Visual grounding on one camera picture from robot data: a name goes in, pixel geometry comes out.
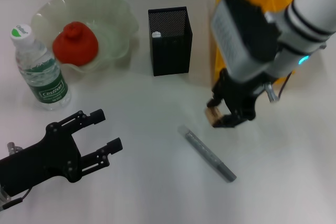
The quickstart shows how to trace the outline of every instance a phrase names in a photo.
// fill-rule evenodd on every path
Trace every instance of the marker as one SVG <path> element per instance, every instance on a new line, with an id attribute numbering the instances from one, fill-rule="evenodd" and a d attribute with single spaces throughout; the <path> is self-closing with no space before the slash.
<path id="1" fill-rule="evenodd" d="M 237 176 L 231 172 L 229 168 L 208 148 L 206 145 L 187 127 L 180 126 L 177 130 L 185 139 L 191 143 L 196 150 L 206 159 L 209 163 L 216 168 L 224 177 L 229 181 L 234 181 Z"/>

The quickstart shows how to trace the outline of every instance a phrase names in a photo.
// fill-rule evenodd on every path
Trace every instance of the white table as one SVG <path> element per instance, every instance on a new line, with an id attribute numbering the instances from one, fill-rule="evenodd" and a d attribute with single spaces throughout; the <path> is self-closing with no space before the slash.
<path id="1" fill-rule="evenodd" d="M 29 23 L 49 0 L 0 0 L 0 158 L 6 144 L 28 147 L 45 126 L 102 108 L 107 120 L 74 134 L 82 155 L 120 137 L 111 165 L 75 184 L 62 177 L 34 187 L 0 222 L 26 224 L 308 224 L 336 222 L 336 40 L 305 63 L 281 101 L 262 95 L 257 118 L 214 129 L 211 97 L 215 0 L 126 0 L 139 21 L 130 57 L 104 71 L 63 69 L 72 91 L 66 109 L 33 106 L 18 73 L 11 28 Z M 153 77 L 148 9 L 187 6 L 193 30 L 189 74 Z M 176 131 L 188 126 L 237 175 L 226 183 Z"/>

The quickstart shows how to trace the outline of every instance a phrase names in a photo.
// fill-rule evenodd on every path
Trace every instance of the water bottle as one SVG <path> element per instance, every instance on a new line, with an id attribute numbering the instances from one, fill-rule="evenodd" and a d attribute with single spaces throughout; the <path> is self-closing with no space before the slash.
<path id="1" fill-rule="evenodd" d="M 14 27 L 10 38 L 16 47 L 16 64 L 36 97 L 37 104 L 47 110 L 66 106 L 71 93 L 54 54 L 35 39 L 28 25 Z"/>

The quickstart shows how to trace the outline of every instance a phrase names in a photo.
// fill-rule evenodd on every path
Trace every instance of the red object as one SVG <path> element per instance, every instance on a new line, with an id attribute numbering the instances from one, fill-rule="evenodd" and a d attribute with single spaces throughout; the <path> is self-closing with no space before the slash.
<path id="1" fill-rule="evenodd" d="M 60 62 L 82 66 L 96 57 L 98 41 L 85 24 L 71 22 L 54 40 L 53 51 Z"/>

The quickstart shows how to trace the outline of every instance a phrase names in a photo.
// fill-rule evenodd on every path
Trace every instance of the white bottle cap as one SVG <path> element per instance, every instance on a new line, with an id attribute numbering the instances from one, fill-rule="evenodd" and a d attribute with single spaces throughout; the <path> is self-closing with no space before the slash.
<path id="1" fill-rule="evenodd" d="M 161 38 L 161 33 L 159 31 L 155 31 L 152 33 L 152 38 Z"/>
<path id="2" fill-rule="evenodd" d="M 10 38 L 15 47 L 27 47 L 33 44 L 35 40 L 31 27 L 24 24 L 14 27 L 10 33 Z"/>

